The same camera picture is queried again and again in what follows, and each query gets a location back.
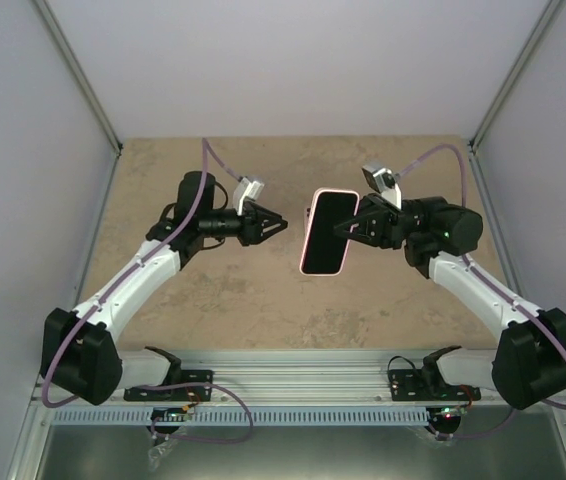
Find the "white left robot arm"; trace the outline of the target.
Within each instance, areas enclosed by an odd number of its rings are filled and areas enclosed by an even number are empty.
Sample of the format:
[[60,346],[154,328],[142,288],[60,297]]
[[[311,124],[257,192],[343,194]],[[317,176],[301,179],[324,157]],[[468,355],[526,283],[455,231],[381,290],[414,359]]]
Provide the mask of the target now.
[[186,173],[175,202],[163,209],[122,270],[73,309],[56,308],[48,314],[39,371],[45,406],[62,405],[51,401],[52,386],[92,405],[104,403],[117,390],[152,391],[160,399],[179,393],[183,374],[178,357],[157,347],[121,352],[120,335],[154,292],[204,251],[206,240],[235,238],[248,247],[288,226],[280,214],[257,203],[260,181],[240,180],[232,207],[215,207],[218,188],[211,174]]

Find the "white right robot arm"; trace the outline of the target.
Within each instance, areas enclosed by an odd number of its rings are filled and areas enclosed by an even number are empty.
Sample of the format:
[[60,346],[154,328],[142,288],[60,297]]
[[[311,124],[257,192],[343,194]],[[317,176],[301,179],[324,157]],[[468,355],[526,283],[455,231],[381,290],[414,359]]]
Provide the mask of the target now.
[[425,357],[427,395],[444,399],[466,385],[494,390],[517,410],[538,402],[566,409],[554,399],[566,390],[566,314],[523,299],[470,257],[483,232],[477,212],[442,197],[396,207],[369,194],[333,230],[372,247],[403,249],[409,266],[454,295],[496,338],[494,351],[451,346]]

